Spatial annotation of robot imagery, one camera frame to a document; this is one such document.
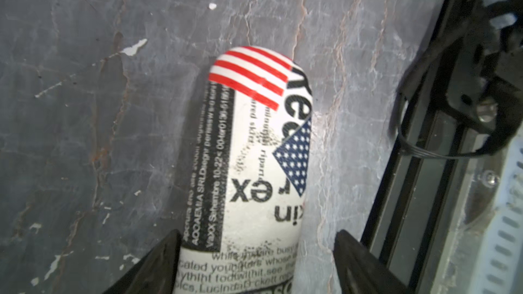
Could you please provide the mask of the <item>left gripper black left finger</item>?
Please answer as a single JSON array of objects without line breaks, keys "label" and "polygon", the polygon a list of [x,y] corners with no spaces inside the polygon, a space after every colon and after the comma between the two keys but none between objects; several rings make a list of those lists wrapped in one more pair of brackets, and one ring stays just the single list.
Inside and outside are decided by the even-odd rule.
[{"label": "left gripper black left finger", "polygon": [[181,234],[177,229],[173,229],[135,266],[106,289],[104,294],[171,294],[177,274],[180,250]]}]

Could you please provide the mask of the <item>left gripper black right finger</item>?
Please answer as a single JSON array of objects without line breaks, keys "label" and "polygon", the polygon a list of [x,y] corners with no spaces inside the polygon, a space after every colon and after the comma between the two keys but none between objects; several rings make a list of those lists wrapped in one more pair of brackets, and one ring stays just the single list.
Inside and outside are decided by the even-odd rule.
[{"label": "left gripper black right finger", "polygon": [[336,234],[333,257],[344,294],[413,292],[345,230]]}]

